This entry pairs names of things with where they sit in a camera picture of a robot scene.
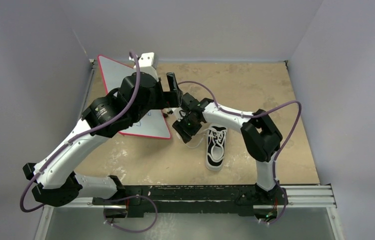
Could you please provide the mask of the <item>black and white sneaker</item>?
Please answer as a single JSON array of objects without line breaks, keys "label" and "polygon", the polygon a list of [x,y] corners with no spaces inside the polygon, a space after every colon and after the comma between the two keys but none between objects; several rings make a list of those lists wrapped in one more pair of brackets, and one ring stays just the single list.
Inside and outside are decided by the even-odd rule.
[{"label": "black and white sneaker", "polygon": [[[224,127],[222,125],[218,124],[210,124],[210,126],[218,126],[218,127]],[[225,159],[225,148],[226,148],[226,140],[225,140],[225,146],[224,149],[221,149],[219,147],[216,147],[215,149],[211,149],[210,147],[207,148],[206,145],[206,160],[205,160],[205,166],[210,171],[220,171],[223,167],[223,161]]]}]

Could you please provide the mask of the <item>white shoelace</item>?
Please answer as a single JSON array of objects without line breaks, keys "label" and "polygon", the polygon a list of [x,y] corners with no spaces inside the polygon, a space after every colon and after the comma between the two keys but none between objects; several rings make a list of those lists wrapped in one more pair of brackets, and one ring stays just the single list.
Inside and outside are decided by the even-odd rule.
[{"label": "white shoelace", "polygon": [[215,148],[225,148],[228,133],[228,129],[226,127],[212,125],[203,130],[201,133],[202,137],[196,143],[196,145],[189,145],[188,143],[184,143],[184,145],[188,148],[195,149],[199,147],[204,140],[206,140],[207,148],[210,148],[211,150],[214,150]]}]

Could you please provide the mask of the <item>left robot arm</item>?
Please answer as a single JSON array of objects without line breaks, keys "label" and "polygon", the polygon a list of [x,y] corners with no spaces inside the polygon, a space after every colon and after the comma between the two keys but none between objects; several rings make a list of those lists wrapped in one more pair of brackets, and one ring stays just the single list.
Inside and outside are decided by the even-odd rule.
[{"label": "left robot arm", "polygon": [[176,76],[166,74],[169,91],[161,81],[145,72],[126,76],[120,87],[96,98],[82,113],[75,128],[44,160],[27,163],[23,172],[29,180],[27,191],[41,205],[64,206],[76,198],[100,198],[120,204],[125,197],[118,177],[91,177],[75,168],[96,148],[118,132],[138,123],[151,110],[177,108],[183,92]]}]

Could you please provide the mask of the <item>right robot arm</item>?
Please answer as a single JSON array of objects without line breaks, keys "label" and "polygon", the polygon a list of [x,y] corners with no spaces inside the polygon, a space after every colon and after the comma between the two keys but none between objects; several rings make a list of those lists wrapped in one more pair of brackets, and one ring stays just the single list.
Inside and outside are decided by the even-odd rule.
[{"label": "right robot arm", "polygon": [[172,127],[184,143],[199,133],[203,123],[217,124],[240,133],[247,152],[256,161],[257,199],[267,204],[276,197],[276,155],[283,136],[265,110],[224,109],[209,98],[199,101],[186,93],[181,106],[173,108],[172,112],[176,117]]}]

